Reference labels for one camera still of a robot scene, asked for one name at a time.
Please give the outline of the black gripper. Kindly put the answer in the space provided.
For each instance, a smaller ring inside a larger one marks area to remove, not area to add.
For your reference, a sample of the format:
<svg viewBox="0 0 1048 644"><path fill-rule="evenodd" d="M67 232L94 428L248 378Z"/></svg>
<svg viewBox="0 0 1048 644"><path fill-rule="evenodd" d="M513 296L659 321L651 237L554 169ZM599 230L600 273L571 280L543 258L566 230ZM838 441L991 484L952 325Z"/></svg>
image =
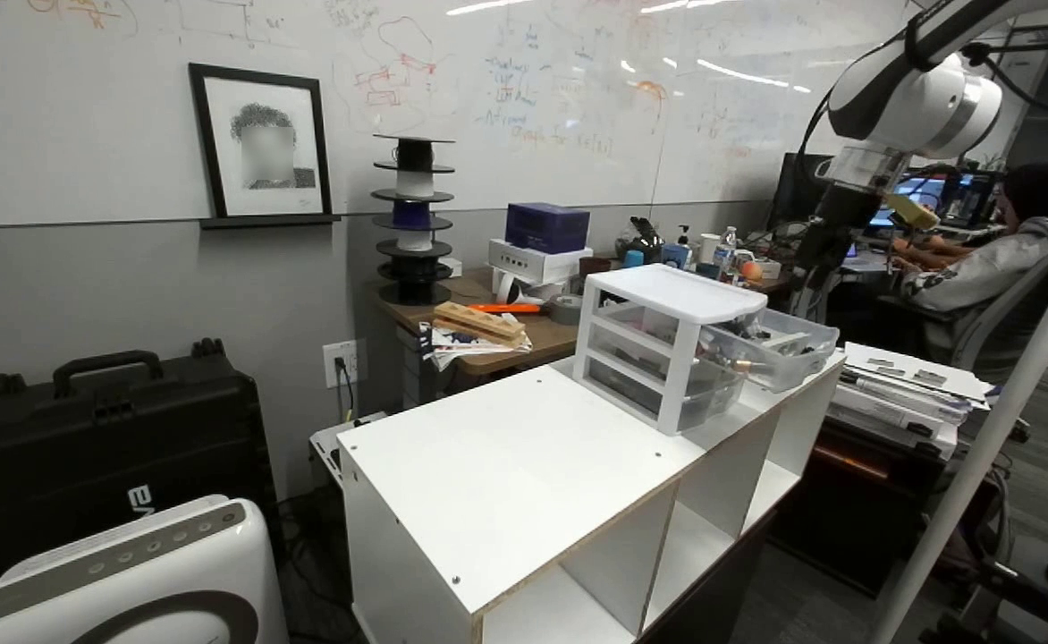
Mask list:
<svg viewBox="0 0 1048 644"><path fill-rule="evenodd" d="M814 217L795 249L795 267L804 286L823 286L842 267L853 239L869 226L878 207L878 194L860 194L849 185L831 185L823 194Z"/></svg>

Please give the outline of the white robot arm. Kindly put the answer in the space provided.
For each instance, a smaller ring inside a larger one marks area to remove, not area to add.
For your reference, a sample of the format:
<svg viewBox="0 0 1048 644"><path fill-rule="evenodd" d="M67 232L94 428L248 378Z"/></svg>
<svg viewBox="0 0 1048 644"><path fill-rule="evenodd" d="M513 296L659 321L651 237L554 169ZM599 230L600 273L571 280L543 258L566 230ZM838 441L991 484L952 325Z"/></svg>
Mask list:
<svg viewBox="0 0 1048 644"><path fill-rule="evenodd" d="M984 75L984 30L1043 15L1048 0L932 0L838 75L814 109L842 149L818 170L823 217L799 248L804 286L842 273L853 232L873 217L912 157L960 157L987 135L1005 90Z"/></svg>

